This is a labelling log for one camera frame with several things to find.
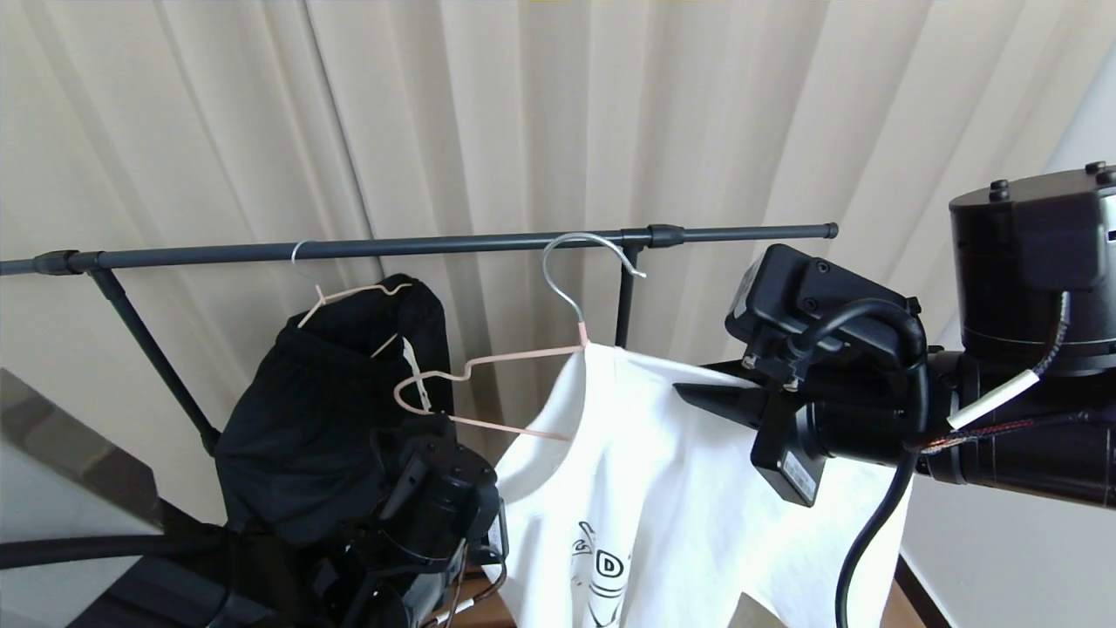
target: clothes rack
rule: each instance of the clothes rack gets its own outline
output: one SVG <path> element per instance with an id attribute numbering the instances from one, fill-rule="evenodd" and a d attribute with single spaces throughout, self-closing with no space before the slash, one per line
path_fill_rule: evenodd
<path id="1" fill-rule="evenodd" d="M 674 224 L 650 224 L 639 229 L 593 231 L 616 243 L 636 263 L 647 248 L 670 248 L 687 242 L 743 241 L 766 239 L 835 238 L 837 224 L 800 224 L 782 226 L 728 226 L 685 229 Z M 502 250 L 538 250 L 562 234 L 556 232 L 508 233 L 483 235 L 449 235 L 432 238 L 397 238 L 371 240 L 307 241 L 298 249 L 299 259 L 341 259 L 352 257 L 388 257 L 403 254 L 439 254 L 451 252 L 490 252 Z M 100 292 L 113 305 L 121 321 L 140 345 L 144 356 L 162 378 L 174 399 L 201 435 L 202 445 L 212 456 L 221 433 L 210 424 L 201 407 L 186 389 L 174 367 L 166 359 L 158 341 L 152 337 L 124 286 L 113 272 L 117 268 L 155 265 L 189 265 L 198 263 L 232 263 L 241 261 L 289 260 L 297 242 L 179 247 L 121 251 L 54 250 L 31 259 L 0 261 L 0 276 L 7 274 L 89 274 Z M 562 248 L 584 248 L 594 242 L 570 241 Z M 627 345 L 632 318 L 633 278 L 620 268 L 619 307 L 616 313 L 616 347 Z"/>

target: white shirt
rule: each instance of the white shirt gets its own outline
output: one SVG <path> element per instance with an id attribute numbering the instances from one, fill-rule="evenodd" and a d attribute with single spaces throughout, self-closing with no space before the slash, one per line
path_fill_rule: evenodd
<path id="1" fill-rule="evenodd" d="M 788 628 L 834 625 L 841 561 L 892 470 L 833 460 L 812 509 L 783 502 L 749 463 L 756 433 L 685 404 L 675 383 L 749 386 L 590 345 L 530 425 L 573 441 L 520 436 L 497 465 L 500 596 L 519 628 L 719 628 L 741 592 Z M 904 500 L 860 561 L 854 628 L 879 625 L 905 513 Z"/>

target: clothes hanger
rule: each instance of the clothes hanger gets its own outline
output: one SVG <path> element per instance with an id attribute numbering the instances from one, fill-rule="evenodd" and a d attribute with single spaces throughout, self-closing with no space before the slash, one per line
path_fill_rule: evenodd
<path id="1" fill-rule="evenodd" d="M 578 305 L 577 301 L 574 300 L 568 293 L 564 292 L 557 286 L 557 283 L 555 283 L 554 278 L 550 277 L 550 269 L 547 267 L 547 260 L 550 257 L 550 252 L 555 249 L 555 247 L 557 247 L 558 244 L 560 244 L 560 243 L 562 243 L 565 241 L 568 241 L 568 240 L 591 240 L 591 241 L 597 242 L 597 243 L 599 243 L 602 245 L 608 247 L 608 249 L 610 249 L 614 253 L 616 253 L 617 257 L 620 258 L 620 262 L 624 264 L 624 269 L 627 270 L 629 273 L 635 274 L 636 277 L 646 277 L 647 276 L 646 272 L 641 272 L 641 271 L 638 271 L 638 270 L 635 269 L 635 265 L 632 264 L 632 261 L 628 260 L 627 255 L 624 254 L 624 251 L 620 250 L 620 248 L 618 245 L 616 245 L 615 243 L 606 240 L 605 238 L 602 238 L 600 235 L 598 235 L 596 233 L 585 233 L 585 232 L 581 232 L 581 231 L 575 231 L 575 232 L 562 233 L 561 235 L 558 235 L 557 238 L 550 240 L 550 243 L 548 243 L 547 247 L 545 249 L 542 249 L 542 278 L 546 279 L 547 284 L 550 286 L 550 289 L 554 290 L 555 293 L 557 293 L 558 296 L 560 296 L 566 302 L 568 302 L 570 305 L 570 307 L 574 308 L 574 312 L 577 313 L 577 332 L 578 332 L 578 337 L 580 339 L 580 344 L 579 345 L 569 346 L 569 347 L 558 347 L 558 348 L 555 348 L 555 349 L 539 349 L 539 350 L 536 350 L 536 351 L 520 351 L 520 352 L 516 352 L 516 354 L 502 354 L 502 355 L 499 355 L 499 356 L 489 356 L 489 357 L 485 357 L 485 358 L 473 358 L 472 360 L 465 363 L 465 367 L 463 369 L 464 373 L 461 376 L 454 376 L 454 375 L 450 375 L 450 374 L 444 374 L 442 371 L 425 371 L 425 373 L 419 374 L 417 376 L 413 376 L 413 377 L 410 377 L 410 378 L 401 381 L 395 387 L 395 403 L 398 404 L 404 409 L 406 409 L 406 410 L 408 410 L 411 413 L 414 413 L 416 415 L 432 415 L 433 413 L 431 413 L 429 410 L 422 410 L 420 408 L 415 408 L 414 406 L 411 406 L 410 404 L 407 404 L 406 402 L 404 402 L 403 400 L 403 396 L 402 396 L 403 389 L 406 388 L 406 387 L 408 387 L 408 386 L 411 386 L 411 385 L 413 385 L 413 384 L 421 383 L 422 380 L 425 380 L 427 378 L 442 378 L 442 379 L 448 379 L 450 381 L 468 381 L 469 378 L 471 378 L 472 375 L 473 375 L 473 367 L 475 367 L 478 365 L 492 365 L 494 363 L 509 363 L 509 361 L 512 361 L 512 360 L 531 360 L 531 359 L 535 359 L 535 358 L 549 358 L 549 357 L 552 357 L 552 356 L 570 356 L 570 355 L 574 355 L 574 354 L 580 354 L 581 351 L 585 351 L 586 346 L 589 345 L 589 334 L 588 334 L 588 331 L 586 330 L 586 327 L 585 327 L 585 313 L 581 311 L 581 306 Z M 465 425 L 482 427 L 482 428 L 487 428 L 487 429 L 496 429 L 496 431 L 500 431 L 500 432 L 510 432 L 510 433 L 514 433 L 514 434 L 526 434 L 528 436 L 539 436 L 539 437 L 542 437 L 542 438 L 552 438 L 552 439 L 556 439 L 556 441 L 569 441 L 569 437 L 567 437 L 567 436 L 562 436 L 560 434 L 551 434 L 551 433 L 548 433 L 548 432 L 537 432 L 537 431 L 532 431 L 532 429 L 523 429 L 523 428 L 510 427 L 510 426 L 504 426 L 504 425 L 500 425 L 500 424 L 492 424 L 492 423 L 487 423 L 487 422 L 478 422 L 475 419 L 466 419 L 466 418 L 463 418 L 463 417 L 454 417 L 452 415 L 450 416 L 450 419 L 453 421 L 453 422 L 456 422 L 459 424 L 465 424 Z"/>
<path id="2" fill-rule="evenodd" d="M 364 291 L 364 290 L 379 290 L 379 291 L 386 293 L 387 296 L 394 296 L 395 292 L 400 291 L 401 289 L 411 287 L 411 283 L 400 283 L 400 284 L 395 286 L 394 288 L 392 288 L 392 289 L 387 289 L 387 288 L 385 288 L 384 286 L 382 286 L 379 283 L 373 283 L 371 286 L 362 286 L 362 287 L 358 287 L 358 288 L 349 288 L 347 290 L 341 290 L 341 291 L 338 291 L 338 292 L 334 292 L 334 293 L 329 293 L 329 294 L 324 294 L 324 293 L 321 293 L 321 286 L 318 283 L 318 280 L 315 279 L 314 277 L 307 274 L 306 272 L 301 271 L 298 268 L 298 262 L 296 261 L 296 255 L 298 254 L 298 249 L 302 244 L 305 244 L 306 242 L 310 242 L 310 241 L 314 241 L 314 240 L 302 240 L 302 241 L 298 242 L 297 244 L 295 244 L 295 248 L 291 249 L 291 251 L 290 251 L 290 263 L 291 263 L 291 265 L 295 267 L 295 271 L 298 272 L 299 274 L 306 277 L 307 279 L 310 279 L 311 281 L 314 281 L 314 289 L 318 292 L 318 301 L 315 302 L 314 307 L 311 307 L 309 309 L 309 311 L 306 312 L 306 317 L 302 317 L 302 320 L 298 322 L 298 329 L 302 329 L 302 326 L 305 326 L 306 322 L 310 320 L 310 317 L 314 317 L 315 313 L 318 311 L 318 309 L 323 305 L 326 305 L 328 302 L 333 302 L 335 300 L 345 298 L 346 296 L 352 296 L 352 294 L 354 294 L 354 293 L 356 293 L 358 291 Z M 381 347 L 379 349 L 376 350 L 376 354 L 372 355 L 372 357 L 375 358 L 377 354 L 379 354 L 381 351 L 383 351 L 384 349 L 386 349 L 387 346 L 391 345 L 393 340 L 395 340 L 395 338 L 396 337 L 393 336 L 391 339 L 388 339 L 387 342 L 385 342 L 383 345 L 383 347 Z"/>

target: curtain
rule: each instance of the curtain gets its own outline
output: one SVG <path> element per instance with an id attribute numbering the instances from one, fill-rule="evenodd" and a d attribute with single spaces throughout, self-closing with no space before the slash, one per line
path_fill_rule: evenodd
<path id="1" fill-rule="evenodd" d="M 789 242 L 956 326 L 946 203 L 1038 173 L 1116 33 L 1108 0 L 6 2 L 0 247 L 145 247 L 837 221 Z M 721 326 L 768 242 L 641 255 L 629 348 L 739 357 Z M 618 265 L 554 273 L 610 344 Z M 452 360 L 568 345 L 537 252 L 305 261 L 334 291 L 405 271 Z M 289 262 L 122 270 L 218 427 L 285 319 Z M 212 464 L 92 281 L 6 277 L 0 359 L 222 520 Z M 459 387 L 526 425 L 558 363 Z M 466 434 L 489 457 L 502 435 Z"/>

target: silver hook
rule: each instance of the silver hook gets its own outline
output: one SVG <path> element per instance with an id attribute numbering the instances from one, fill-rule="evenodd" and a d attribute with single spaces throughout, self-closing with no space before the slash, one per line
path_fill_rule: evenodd
<path id="1" fill-rule="evenodd" d="M 550 269 L 547 268 L 547 259 L 550 257 L 550 251 L 552 251 L 555 247 L 557 247 L 558 244 L 568 240 L 591 240 L 602 245 L 608 247 L 609 249 L 612 249 L 613 252 L 616 253 L 616 257 L 620 258 L 620 263 L 624 264 L 624 269 L 627 270 L 629 273 L 635 274 L 636 277 L 647 276 L 646 272 L 641 272 L 635 269 L 635 265 L 633 265 L 632 261 L 627 258 L 626 254 L 624 254 L 624 251 L 620 250 L 620 247 L 616 245 L 609 240 L 606 240 L 605 238 L 602 238 L 596 233 L 574 231 L 571 233 L 562 233 L 557 238 L 550 240 L 550 243 L 548 243 L 547 247 L 542 249 L 542 278 L 547 280 L 547 284 L 550 286 L 550 289 L 555 290 L 555 293 L 566 299 L 566 302 L 568 302 L 574 308 L 574 311 L 577 313 L 578 323 L 585 322 L 585 313 L 581 312 L 581 306 L 578 305 L 576 300 L 570 298 L 568 293 L 561 291 L 561 289 L 555 283 L 554 278 L 550 277 Z"/>
<path id="2" fill-rule="evenodd" d="M 295 272 L 306 277 L 307 279 L 310 279 L 311 281 L 314 281 L 314 284 L 318 284 L 320 281 L 304 272 L 302 269 L 298 267 L 298 261 L 295 260 L 296 255 L 298 254 L 298 249 L 302 248 L 302 244 L 305 244 L 306 242 L 312 242 L 312 241 L 314 240 L 302 240 L 297 244 L 295 244 L 295 248 L 292 248 L 290 251 L 290 264 L 295 267 Z"/>

